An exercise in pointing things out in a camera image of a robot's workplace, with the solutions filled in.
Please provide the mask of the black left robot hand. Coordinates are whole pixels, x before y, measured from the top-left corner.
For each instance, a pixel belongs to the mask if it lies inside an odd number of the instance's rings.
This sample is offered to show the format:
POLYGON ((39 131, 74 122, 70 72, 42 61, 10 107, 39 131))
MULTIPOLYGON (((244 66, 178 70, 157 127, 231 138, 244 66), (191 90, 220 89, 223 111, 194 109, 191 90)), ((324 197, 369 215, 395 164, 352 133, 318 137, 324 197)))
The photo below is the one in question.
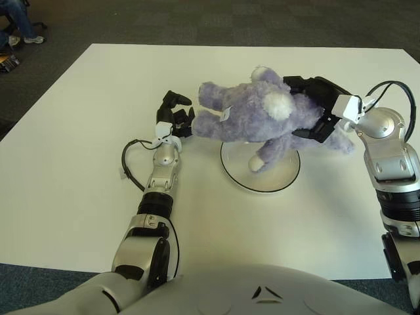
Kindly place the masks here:
POLYGON ((179 138, 188 138, 192 135, 192 121, 195 118, 192 101, 181 94, 173 91, 167 91, 163 97, 161 106, 156 114, 156 123, 169 123, 172 127, 171 134, 179 138), (173 111, 176 106, 189 106, 188 113, 186 110, 180 109, 173 111))

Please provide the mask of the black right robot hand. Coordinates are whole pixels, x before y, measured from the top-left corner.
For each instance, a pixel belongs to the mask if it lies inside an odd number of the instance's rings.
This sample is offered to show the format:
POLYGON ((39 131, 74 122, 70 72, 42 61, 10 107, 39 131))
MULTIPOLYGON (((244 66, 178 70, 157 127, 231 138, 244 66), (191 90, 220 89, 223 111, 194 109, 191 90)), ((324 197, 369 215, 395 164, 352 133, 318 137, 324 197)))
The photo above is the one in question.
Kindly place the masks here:
POLYGON ((293 135, 323 143, 335 130, 340 118, 332 114, 332 109, 340 95, 350 95, 344 88, 317 76, 304 79, 301 76, 285 76, 283 82, 291 87, 291 94, 304 94, 324 109, 321 118, 311 128, 300 128, 293 135))

